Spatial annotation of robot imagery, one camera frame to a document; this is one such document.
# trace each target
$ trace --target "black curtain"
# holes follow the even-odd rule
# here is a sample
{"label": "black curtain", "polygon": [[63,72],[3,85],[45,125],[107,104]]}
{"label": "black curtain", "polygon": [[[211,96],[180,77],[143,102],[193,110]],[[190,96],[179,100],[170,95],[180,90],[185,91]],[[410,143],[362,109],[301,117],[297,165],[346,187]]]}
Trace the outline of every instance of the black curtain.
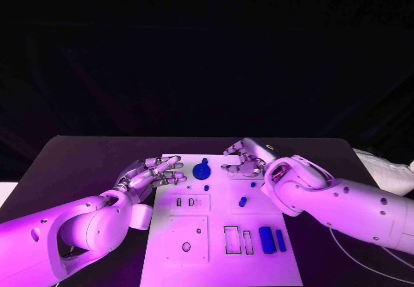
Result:
{"label": "black curtain", "polygon": [[0,179],[55,135],[339,137],[413,160],[411,4],[30,5],[1,17]]}

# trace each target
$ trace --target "black table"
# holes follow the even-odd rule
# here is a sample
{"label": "black table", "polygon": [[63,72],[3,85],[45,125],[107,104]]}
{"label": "black table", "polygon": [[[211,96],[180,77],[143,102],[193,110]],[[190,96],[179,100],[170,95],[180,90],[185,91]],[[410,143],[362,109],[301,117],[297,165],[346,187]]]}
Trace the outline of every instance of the black table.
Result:
{"label": "black table", "polygon": [[[58,136],[46,144],[0,208],[0,222],[111,189],[124,167],[162,154],[221,154],[239,138],[110,138]],[[281,156],[299,154],[335,177],[376,186],[342,139],[263,139]],[[154,194],[146,199],[153,205]],[[362,268],[343,254],[329,230],[304,212],[284,216],[304,286],[408,286]],[[375,245],[338,233],[351,255],[375,270],[414,281],[414,270]],[[138,286],[149,231],[130,229],[117,250],[87,266],[65,286]],[[414,262],[414,257],[400,256]]]}

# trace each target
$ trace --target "robotic hand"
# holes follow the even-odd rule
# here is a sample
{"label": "robotic hand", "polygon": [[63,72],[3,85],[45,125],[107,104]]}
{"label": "robotic hand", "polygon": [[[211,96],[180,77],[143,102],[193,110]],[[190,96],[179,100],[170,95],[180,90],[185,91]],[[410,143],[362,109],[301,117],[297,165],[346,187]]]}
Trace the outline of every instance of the robotic hand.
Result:
{"label": "robotic hand", "polygon": [[[179,156],[137,160],[115,187],[0,224],[0,286],[52,286],[121,244],[128,227],[146,230],[151,207],[141,204],[153,188],[186,181]],[[61,257],[58,234],[74,246]]]}
{"label": "robotic hand", "polygon": [[414,201],[345,179],[303,157],[278,158],[274,148],[245,138],[224,154],[239,152],[228,172],[264,173],[261,191],[290,216],[306,211],[329,228],[353,238],[414,254]]}

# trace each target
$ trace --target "small blue piece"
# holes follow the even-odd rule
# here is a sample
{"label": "small blue piece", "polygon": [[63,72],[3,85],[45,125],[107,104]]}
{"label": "small blue piece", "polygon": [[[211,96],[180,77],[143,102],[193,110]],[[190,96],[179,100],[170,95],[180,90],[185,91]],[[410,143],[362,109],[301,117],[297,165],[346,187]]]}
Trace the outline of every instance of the small blue piece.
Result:
{"label": "small blue piece", "polygon": [[248,201],[248,199],[242,196],[241,200],[239,200],[239,207],[245,206],[245,202]]}
{"label": "small blue piece", "polygon": [[209,163],[208,159],[203,158],[202,162],[196,164],[195,168],[192,169],[192,175],[201,181],[203,181],[211,175],[211,169],[208,163]]}
{"label": "small blue piece", "polygon": [[283,232],[280,230],[276,230],[276,237],[278,239],[278,249],[281,252],[284,252],[287,250],[287,247],[284,246]]}
{"label": "small blue piece", "polygon": [[258,229],[261,235],[261,247],[264,254],[276,253],[274,237],[271,235],[271,229],[268,226],[264,226]]}

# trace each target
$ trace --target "white cable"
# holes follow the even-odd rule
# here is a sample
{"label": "white cable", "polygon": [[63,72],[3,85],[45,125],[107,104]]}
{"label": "white cable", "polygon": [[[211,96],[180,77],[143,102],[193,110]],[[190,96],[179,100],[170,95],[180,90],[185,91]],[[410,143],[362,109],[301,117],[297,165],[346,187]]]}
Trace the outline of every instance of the white cable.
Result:
{"label": "white cable", "polygon": [[413,284],[413,285],[414,285],[414,282],[407,281],[407,280],[402,280],[402,279],[400,279],[400,278],[395,278],[395,277],[392,277],[392,276],[389,276],[389,275],[381,273],[379,271],[374,270],[374,269],[369,268],[368,266],[365,266],[365,265],[349,255],[349,253],[345,251],[343,247],[340,246],[340,244],[339,244],[339,242],[338,242],[338,240],[336,240],[336,237],[335,237],[335,234],[333,234],[333,232],[332,232],[332,229],[329,229],[329,231],[330,231],[330,234],[332,234],[332,238],[333,238],[333,240],[335,240],[335,242],[336,242],[336,245],[338,245],[339,248],[342,249],[343,253],[348,255],[348,257],[349,257],[364,268],[366,268],[368,270],[371,270],[371,271],[375,272],[376,274],[379,274],[379,275],[382,275],[382,276],[385,276],[385,277],[388,277],[388,278],[391,278],[391,279],[394,279],[394,280],[398,280],[398,281],[401,281],[401,282],[404,282],[404,283],[408,283],[408,284]]}
{"label": "white cable", "polygon": [[407,266],[410,266],[414,269],[414,265],[411,265],[404,259],[401,259],[389,250],[388,248],[382,247],[382,249],[389,253],[389,255],[398,259]]}

